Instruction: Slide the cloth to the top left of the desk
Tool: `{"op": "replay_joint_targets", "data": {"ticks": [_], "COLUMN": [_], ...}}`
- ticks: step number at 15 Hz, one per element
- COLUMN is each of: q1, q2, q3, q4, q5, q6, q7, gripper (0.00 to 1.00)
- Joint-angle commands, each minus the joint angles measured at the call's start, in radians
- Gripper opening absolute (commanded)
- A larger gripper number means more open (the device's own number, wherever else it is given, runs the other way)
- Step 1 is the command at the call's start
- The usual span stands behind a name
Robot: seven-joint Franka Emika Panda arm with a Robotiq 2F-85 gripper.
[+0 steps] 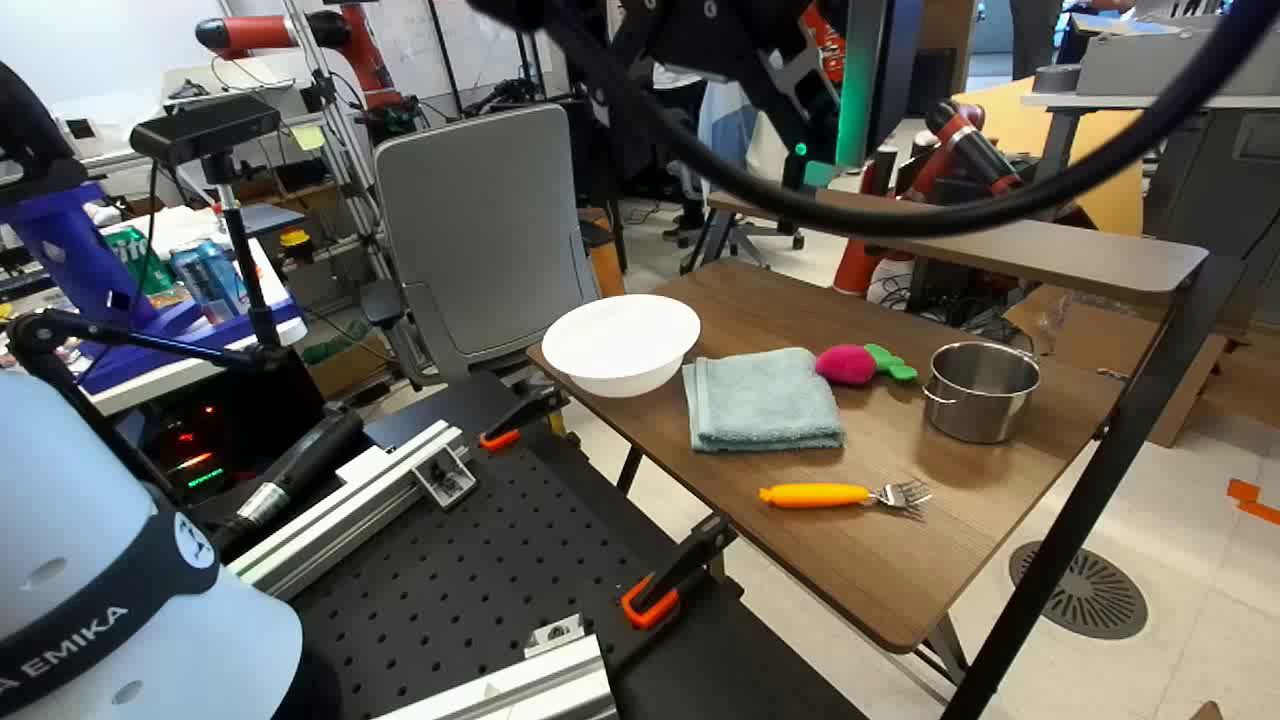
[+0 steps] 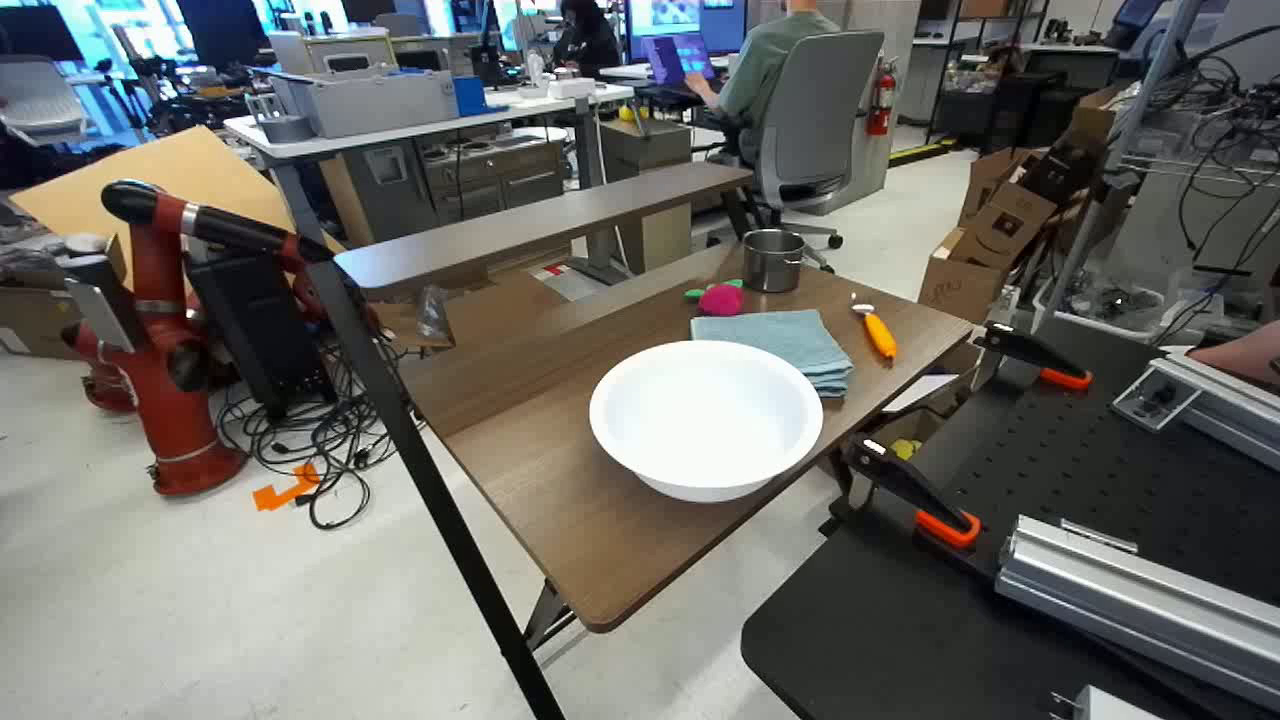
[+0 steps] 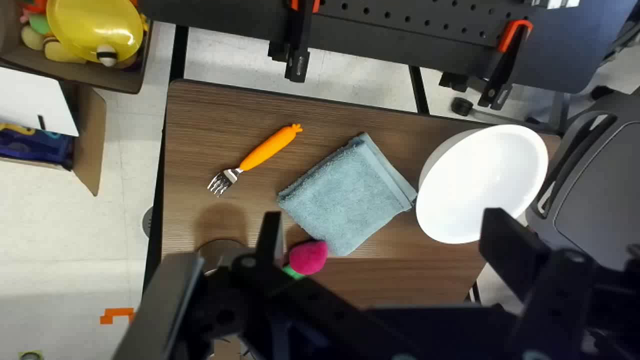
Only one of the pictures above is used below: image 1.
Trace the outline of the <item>red robot arm background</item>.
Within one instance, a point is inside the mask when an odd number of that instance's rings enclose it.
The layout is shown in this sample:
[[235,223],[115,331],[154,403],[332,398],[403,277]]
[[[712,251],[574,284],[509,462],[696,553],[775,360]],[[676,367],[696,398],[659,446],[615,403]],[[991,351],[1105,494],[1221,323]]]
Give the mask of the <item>red robot arm background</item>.
[[[414,98],[397,86],[372,38],[365,0],[323,0],[323,12],[307,12],[307,31],[352,69],[372,138],[414,127]],[[287,14],[210,14],[195,24],[195,38],[208,51],[235,58],[258,47],[291,47],[296,31]]]

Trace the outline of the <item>white Franka robot base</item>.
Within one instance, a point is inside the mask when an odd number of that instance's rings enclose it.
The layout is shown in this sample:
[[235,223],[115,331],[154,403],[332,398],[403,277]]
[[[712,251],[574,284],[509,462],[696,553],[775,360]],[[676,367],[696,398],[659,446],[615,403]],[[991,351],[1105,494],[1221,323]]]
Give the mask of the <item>white Franka robot base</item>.
[[0,376],[0,720],[276,720],[299,617],[42,379]]

